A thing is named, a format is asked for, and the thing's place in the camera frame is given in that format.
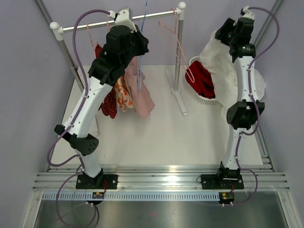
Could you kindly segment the white skirt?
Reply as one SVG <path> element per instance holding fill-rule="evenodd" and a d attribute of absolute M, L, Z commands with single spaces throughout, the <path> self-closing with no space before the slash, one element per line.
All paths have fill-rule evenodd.
<path fill-rule="evenodd" d="M 237 102 L 238 80 L 229 46 L 215 39 L 215 35 L 216 31 L 213 31 L 199 55 L 199 60 L 211 74 L 215 98 L 222 105 L 220 115 L 225 119 L 227 110 Z"/>

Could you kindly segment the pink wire hanger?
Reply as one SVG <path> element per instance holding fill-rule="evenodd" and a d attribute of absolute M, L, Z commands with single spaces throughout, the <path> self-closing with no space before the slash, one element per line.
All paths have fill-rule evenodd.
<path fill-rule="evenodd" d="M 165 37 L 165 39 L 167 40 L 169 46 L 171 47 L 171 49 L 173 50 L 173 44 L 169 39 L 169 36 L 167 34 L 167 31 L 170 32 L 171 34 L 174 35 L 175 40 L 176 40 L 176 59 L 177 59 L 177 63 L 182 66 L 182 68 L 185 70 L 186 73 L 186 77 L 192 82 L 195 82 L 195 77 L 193 72 L 190 70 L 189 68 L 189 64 L 187 63 L 187 58 L 186 55 L 183 51 L 183 47 L 182 47 L 182 35 L 183 35 L 183 29 L 184 29 L 184 21 L 180 20 L 180 16 L 182 15 L 182 11 L 180 11 L 178 8 L 172 8 L 171 9 L 174 17 L 175 17 L 175 22 L 174 22 L 174 27 L 173 29 L 171 29 L 170 27 L 168 27 L 167 25 L 165 25 L 163 22 L 161 22 L 159 20 L 159 26 L 160 29 Z"/>

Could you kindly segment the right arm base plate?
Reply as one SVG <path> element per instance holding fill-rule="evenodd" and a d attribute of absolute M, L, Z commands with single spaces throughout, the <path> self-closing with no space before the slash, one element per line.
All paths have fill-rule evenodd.
<path fill-rule="evenodd" d="M 202 174 L 201 185 L 204 190 L 243 190 L 243 178 L 239 175 L 235 178 L 220 178 L 215 174 Z"/>

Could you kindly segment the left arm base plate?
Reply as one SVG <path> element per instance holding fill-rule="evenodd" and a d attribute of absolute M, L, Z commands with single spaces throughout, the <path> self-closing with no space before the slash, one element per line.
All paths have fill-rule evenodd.
<path fill-rule="evenodd" d="M 116 190 L 118 175 L 101 174 L 92 178 L 86 174 L 80 174 L 77 177 L 76 189 L 80 190 Z"/>

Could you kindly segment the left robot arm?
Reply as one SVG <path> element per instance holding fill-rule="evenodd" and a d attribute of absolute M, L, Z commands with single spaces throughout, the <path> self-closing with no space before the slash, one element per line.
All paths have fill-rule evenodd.
<path fill-rule="evenodd" d="M 89 133 L 95 114 L 117 80 L 125 73 L 132 59 L 147 53 L 148 39 L 138 26 L 131 30 L 124 25 L 113 26 L 106 34 L 106 43 L 88 70 L 87 89 L 65 124 L 55 126 L 81 158 L 84 170 L 78 175 L 77 189 L 103 189 L 104 172 L 94 151 L 99 140 Z"/>

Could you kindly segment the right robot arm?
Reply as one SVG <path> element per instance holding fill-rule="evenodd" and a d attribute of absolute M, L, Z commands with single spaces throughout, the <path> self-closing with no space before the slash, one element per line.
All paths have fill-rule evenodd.
<path fill-rule="evenodd" d="M 228 18 L 216 32 L 215 38 L 229 46 L 229 54 L 237 74 L 237 101 L 228 109 L 229 138 L 224 160 L 217 173 L 202 177 L 204 189 L 242 190 L 240 158 L 245 138 L 250 129 L 259 123 L 265 104 L 259 101 L 254 80 L 256 48 L 250 43 L 254 19 L 242 16 L 238 20 Z"/>

